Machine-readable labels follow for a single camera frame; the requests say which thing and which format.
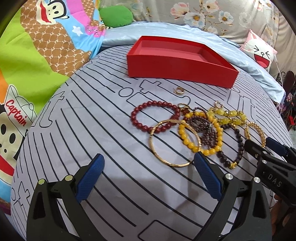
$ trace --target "green fabric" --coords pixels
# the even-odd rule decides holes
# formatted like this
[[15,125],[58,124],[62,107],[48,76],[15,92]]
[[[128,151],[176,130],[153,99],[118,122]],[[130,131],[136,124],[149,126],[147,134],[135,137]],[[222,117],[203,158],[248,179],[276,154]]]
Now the green fabric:
[[34,104],[38,114],[55,91],[69,78],[51,70],[20,24],[20,10],[0,38],[0,69],[8,84]]
[[126,26],[133,22],[132,12],[122,5],[101,8],[100,16],[105,26],[111,28]]

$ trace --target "blue gripper pad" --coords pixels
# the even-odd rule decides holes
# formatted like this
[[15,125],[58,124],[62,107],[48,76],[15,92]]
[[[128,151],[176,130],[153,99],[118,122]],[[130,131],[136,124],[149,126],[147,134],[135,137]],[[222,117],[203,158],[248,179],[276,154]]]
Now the blue gripper pad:
[[77,185],[76,200],[78,203],[88,198],[99,176],[102,174],[104,167],[105,159],[103,155],[100,154]]
[[199,152],[194,155],[194,165],[211,197],[220,201],[222,198],[222,183],[210,168],[208,161]]

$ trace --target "metal screw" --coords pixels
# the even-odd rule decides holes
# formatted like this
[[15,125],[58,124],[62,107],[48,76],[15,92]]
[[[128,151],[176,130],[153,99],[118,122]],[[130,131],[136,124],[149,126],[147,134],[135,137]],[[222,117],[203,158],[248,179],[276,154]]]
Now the metal screw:
[[260,178],[254,177],[254,182],[259,183],[260,182]]
[[73,179],[73,176],[72,175],[67,175],[66,177],[65,177],[65,180],[66,181],[71,181]]
[[42,185],[43,183],[45,183],[45,180],[44,180],[44,179],[40,179],[40,180],[38,181],[38,184],[39,184],[39,185]]
[[226,179],[228,179],[228,180],[232,180],[232,179],[233,179],[233,175],[230,174],[230,173],[227,173],[227,174],[225,175],[225,177],[226,177]]

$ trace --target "red beaded bracelet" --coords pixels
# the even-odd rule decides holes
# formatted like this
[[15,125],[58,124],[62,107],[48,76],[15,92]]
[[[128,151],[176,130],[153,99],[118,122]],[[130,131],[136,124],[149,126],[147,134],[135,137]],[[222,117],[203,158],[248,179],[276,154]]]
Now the red beaded bracelet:
[[[145,109],[147,107],[150,107],[150,106],[161,106],[161,107],[167,107],[167,108],[170,108],[172,110],[175,111],[175,114],[172,115],[169,119],[171,120],[178,120],[179,117],[180,117],[180,108],[176,105],[173,105],[172,103],[168,103],[168,102],[161,102],[161,101],[148,101],[146,103],[143,103],[141,105],[139,105],[138,107],[136,107],[133,112],[131,113],[131,121],[132,121],[132,124],[137,128],[137,129],[141,129],[143,132],[148,132],[150,133],[151,130],[153,129],[153,127],[148,127],[148,126],[144,126],[142,123],[138,122],[137,119],[136,119],[136,115],[139,111],[141,111],[142,109]],[[160,132],[165,132],[166,130],[168,130],[169,128],[171,128],[171,126],[174,126],[176,125],[176,123],[171,123],[171,122],[168,122],[166,123],[166,125],[164,126],[161,126],[160,128],[156,128],[155,130],[155,133],[160,133]]]

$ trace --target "pillow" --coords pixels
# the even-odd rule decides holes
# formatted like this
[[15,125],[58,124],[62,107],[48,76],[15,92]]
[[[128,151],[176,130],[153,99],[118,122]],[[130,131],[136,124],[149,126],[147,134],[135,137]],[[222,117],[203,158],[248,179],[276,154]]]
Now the pillow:
[[246,42],[240,47],[246,55],[251,57],[269,72],[274,55],[277,51],[250,29]]

